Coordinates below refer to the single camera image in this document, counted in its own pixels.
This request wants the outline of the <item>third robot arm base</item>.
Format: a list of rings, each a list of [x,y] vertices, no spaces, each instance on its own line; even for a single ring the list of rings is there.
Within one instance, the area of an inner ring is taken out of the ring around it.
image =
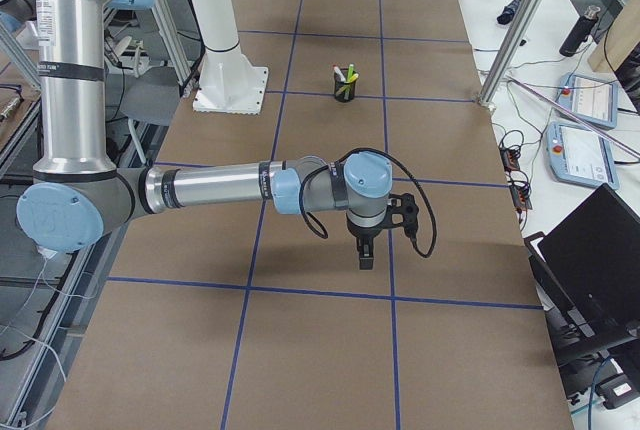
[[[1,23],[11,33],[36,20],[36,0],[1,0]]]

